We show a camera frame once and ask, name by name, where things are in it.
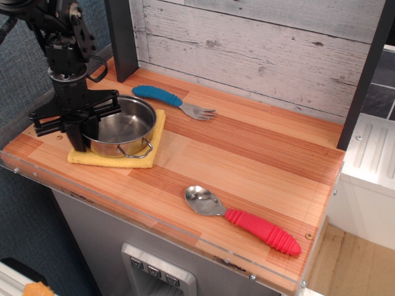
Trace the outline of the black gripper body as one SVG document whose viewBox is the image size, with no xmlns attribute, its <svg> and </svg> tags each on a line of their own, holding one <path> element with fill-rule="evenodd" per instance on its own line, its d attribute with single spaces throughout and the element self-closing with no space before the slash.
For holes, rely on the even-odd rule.
<svg viewBox="0 0 395 296">
<path fill-rule="evenodd" d="M 119 92 L 115 89 L 93 90 L 86 75 L 51 75 L 53 98 L 29 114 L 38 136 L 60 131 L 65 133 L 64 119 L 85 121 L 88 117 L 101 118 L 120 112 Z"/>
</svg>

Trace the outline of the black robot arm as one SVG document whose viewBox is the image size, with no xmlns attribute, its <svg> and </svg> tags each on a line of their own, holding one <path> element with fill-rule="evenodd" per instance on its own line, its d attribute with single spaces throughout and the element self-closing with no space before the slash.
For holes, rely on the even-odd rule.
<svg viewBox="0 0 395 296">
<path fill-rule="evenodd" d="M 93 54 L 95 37 L 87 29 L 77 1 L 1 1 L 8 16 L 1 28 L 4 39 L 18 20 L 34 32 L 48 62 L 54 97 L 29 114 L 36 134 L 66 133 L 73 148 L 86 152 L 89 138 L 99 135 L 102 118 L 120 112 L 119 92 L 90 90 L 87 64 L 106 65 Z"/>
</svg>

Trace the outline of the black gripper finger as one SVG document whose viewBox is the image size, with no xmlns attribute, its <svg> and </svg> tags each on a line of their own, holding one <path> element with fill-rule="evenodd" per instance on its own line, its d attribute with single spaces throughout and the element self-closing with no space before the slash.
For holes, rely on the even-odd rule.
<svg viewBox="0 0 395 296">
<path fill-rule="evenodd" d="M 90 139 L 97 140 L 99 135 L 99 118 L 97 116 L 88 117 L 81 124 L 81 132 Z"/>
<path fill-rule="evenodd" d="M 69 138 L 73 148 L 77 152 L 86 152 L 86 145 L 81 132 L 81 124 L 83 120 L 64 119 L 64 130 Z"/>
</svg>

